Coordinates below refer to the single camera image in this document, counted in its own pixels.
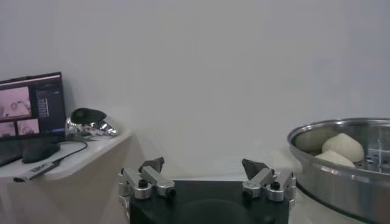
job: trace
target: silver bracket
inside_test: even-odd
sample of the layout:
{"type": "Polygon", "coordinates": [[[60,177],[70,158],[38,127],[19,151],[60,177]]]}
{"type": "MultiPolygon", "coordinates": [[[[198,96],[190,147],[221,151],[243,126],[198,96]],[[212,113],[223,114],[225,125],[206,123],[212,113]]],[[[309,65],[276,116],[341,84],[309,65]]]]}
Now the silver bracket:
{"type": "Polygon", "coordinates": [[[152,195],[152,185],[146,180],[142,179],[140,175],[131,168],[123,170],[121,177],[122,184],[118,182],[119,194],[126,196],[134,195],[136,199],[148,199],[152,195]]]}
{"type": "Polygon", "coordinates": [[[262,169],[251,180],[243,182],[243,196],[247,199],[260,197],[262,188],[266,184],[272,183],[273,180],[272,170],[268,168],[262,169]]]}
{"type": "Polygon", "coordinates": [[[175,182],[166,179],[151,166],[142,167],[141,177],[156,187],[158,195],[166,198],[172,198],[176,195],[175,182]]]}
{"type": "Polygon", "coordinates": [[[266,186],[267,198],[271,201],[289,200],[291,205],[295,203],[297,178],[291,171],[283,171],[274,182],[266,186]]]}

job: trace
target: cable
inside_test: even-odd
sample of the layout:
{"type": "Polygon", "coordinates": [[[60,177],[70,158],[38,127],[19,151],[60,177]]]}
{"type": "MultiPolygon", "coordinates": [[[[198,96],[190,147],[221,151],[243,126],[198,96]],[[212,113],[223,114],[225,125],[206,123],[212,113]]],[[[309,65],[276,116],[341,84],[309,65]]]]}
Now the cable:
{"type": "Polygon", "coordinates": [[[77,140],[65,140],[65,141],[59,142],[59,144],[61,144],[61,143],[68,143],[68,142],[79,142],[79,143],[83,143],[84,146],[81,149],[79,149],[79,150],[76,150],[76,151],[74,151],[72,153],[67,154],[66,156],[63,156],[63,157],[61,157],[59,159],[54,160],[53,162],[61,162],[65,158],[67,158],[67,157],[69,157],[71,155],[74,155],[74,154],[76,154],[78,152],[81,152],[81,151],[83,151],[84,149],[86,149],[88,147],[88,144],[85,141],[77,141],[77,140]]]}

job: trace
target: mouse cable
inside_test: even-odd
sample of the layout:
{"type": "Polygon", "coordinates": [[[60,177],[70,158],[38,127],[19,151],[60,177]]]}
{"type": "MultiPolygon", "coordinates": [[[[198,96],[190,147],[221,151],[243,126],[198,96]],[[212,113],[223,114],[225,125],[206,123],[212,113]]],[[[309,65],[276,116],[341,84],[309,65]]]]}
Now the mouse cable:
{"type": "Polygon", "coordinates": [[[65,140],[65,141],[59,142],[59,144],[61,145],[61,144],[74,143],[74,142],[83,143],[84,146],[83,146],[81,149],[79,149],[79,150],[76,150],[76,151],[74,151],[74,152],[71,152],[71,153],[69,153],[69,154],[67,154],[67,155],[65,155],[65,156],[63,156],[63,157],[61,157],[61,158],[59,158],[59,159],[54,160],[53,163],[61,162],[61,161],[64,160],[65,158],[67,158],[67,157],[69,157],[69,156],[71,156],[71,155],[74,155],[74,154],[76,154],[76,153],[79,153],[79,152],[83,151],[84,149],[86,149],[86,148],[88,147],[88,144],[87,144],[85,141],[78,141],[78,140],[65,140]]]}

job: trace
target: laptop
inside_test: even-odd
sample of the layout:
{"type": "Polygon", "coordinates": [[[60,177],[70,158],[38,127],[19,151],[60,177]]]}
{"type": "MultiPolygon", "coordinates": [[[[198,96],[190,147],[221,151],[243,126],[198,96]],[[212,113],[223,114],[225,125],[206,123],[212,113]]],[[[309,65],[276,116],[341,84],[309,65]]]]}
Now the laptop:
{"type": "Polygon", "coordinates": [[[0,166],[29,147],[65,138],[61,72],[0,82],[0,166]]]}

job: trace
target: stainless steel pot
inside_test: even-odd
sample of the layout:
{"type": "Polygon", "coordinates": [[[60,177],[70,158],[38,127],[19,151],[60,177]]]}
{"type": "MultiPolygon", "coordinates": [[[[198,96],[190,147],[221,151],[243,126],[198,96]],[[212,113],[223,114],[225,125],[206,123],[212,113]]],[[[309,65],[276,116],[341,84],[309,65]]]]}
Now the stainless steel pot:
{"type": "Polygon", "coordinates": [[[390,119],[352,118],[317,122],[288,135],[292,154],[301,162],[302,191],[339,212],[370,223],[390,223],[390,119]],[[323,143],[345,133],[364,148],[356,169],[315,158],[323,143]]]}

